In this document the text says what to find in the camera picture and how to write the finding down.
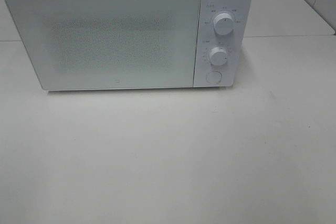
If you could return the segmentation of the round door release button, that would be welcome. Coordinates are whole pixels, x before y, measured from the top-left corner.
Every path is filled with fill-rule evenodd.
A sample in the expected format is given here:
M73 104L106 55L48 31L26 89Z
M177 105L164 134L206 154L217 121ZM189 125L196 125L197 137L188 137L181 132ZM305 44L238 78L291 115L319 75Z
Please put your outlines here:
M206 75L206 81L211 85L219 84L222 80L222 74L218 71L211 71Z

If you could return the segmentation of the white microwave knob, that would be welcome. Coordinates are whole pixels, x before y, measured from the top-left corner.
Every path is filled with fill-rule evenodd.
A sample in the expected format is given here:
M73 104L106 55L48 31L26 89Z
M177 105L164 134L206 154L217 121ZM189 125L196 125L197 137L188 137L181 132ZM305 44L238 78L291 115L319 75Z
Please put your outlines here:
M208 53L209 61L213 66L222 66L228 60L228 51L224 47L214 47Z
M217 35L225 36L234 29L235 17L230 12L222 12L213 18L214 31Z

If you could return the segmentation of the white microwave door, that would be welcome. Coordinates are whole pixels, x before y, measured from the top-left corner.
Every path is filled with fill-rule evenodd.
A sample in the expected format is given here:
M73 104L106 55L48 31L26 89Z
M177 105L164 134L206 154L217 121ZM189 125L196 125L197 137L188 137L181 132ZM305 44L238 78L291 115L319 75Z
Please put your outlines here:
M47 91L193 85L200 0L5 0Z

